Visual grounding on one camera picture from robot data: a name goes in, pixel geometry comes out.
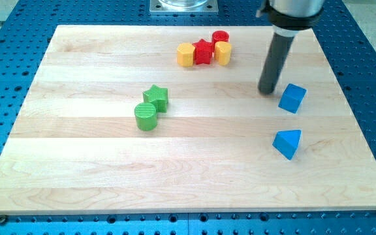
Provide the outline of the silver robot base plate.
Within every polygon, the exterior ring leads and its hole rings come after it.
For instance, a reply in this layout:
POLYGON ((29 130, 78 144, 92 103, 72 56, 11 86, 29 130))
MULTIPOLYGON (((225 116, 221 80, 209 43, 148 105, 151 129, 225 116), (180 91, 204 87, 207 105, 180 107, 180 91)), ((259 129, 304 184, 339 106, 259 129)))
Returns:
POLYGON ((151 14, 217 13, 217 0, 149 0, 151 14))

